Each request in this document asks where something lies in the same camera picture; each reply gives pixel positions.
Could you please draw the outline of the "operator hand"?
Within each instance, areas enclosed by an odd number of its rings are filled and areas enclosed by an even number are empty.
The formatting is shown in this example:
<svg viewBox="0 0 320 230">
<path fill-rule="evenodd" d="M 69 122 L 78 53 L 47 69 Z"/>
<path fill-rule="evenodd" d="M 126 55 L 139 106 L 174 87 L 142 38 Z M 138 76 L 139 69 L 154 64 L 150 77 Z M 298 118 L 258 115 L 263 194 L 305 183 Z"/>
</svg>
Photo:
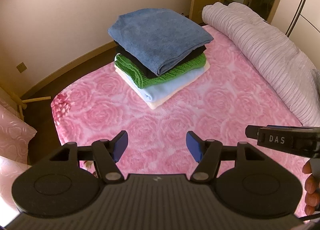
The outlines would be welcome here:
<svg viewBox="0 0 320 230">
<path fill-rule="evenodd" d="M 310 161 L 304 164 L 302 172 L 309 175 L 304 184 L 306 191 L 304 211 L 306 215 L 312 215 L 319 206 L 319 181 L 313 176 Z"/>
</svg>

